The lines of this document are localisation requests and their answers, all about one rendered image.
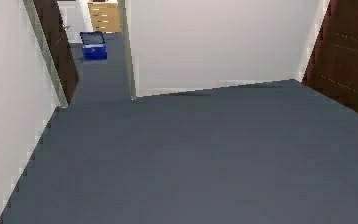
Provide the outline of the blue open box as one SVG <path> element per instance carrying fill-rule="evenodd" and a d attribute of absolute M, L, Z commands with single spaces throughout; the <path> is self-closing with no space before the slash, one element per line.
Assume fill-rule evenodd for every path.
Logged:
<path fill-rule="evenodd" d="M 101 31 L 81 32 L 83 59 L 87 61 L 106 60 L 107 48 Z"/>

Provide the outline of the light wooden chest of drawers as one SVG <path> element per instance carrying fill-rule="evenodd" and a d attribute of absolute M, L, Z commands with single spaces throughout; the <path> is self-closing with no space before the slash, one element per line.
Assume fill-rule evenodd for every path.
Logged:
<path fill-rule="evenodd" d="M 89 2 L 88 9 L 94 31 L 121 32 L 118 4 L 115 2 Z"/>

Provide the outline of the dark brown room door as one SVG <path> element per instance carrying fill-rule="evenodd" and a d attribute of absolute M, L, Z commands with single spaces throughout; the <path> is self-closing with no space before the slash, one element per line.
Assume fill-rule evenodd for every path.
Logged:
<path fill-rule="evenodd" d="M 330 0 L 302 84 L 358 113 L 358 0 Z"/>
<path fill-rule="evenodd" d="M 67 103 L 70 103 L 79 78 L 57 0 L 33 0 L 33 2 L 63 94 Z"/>

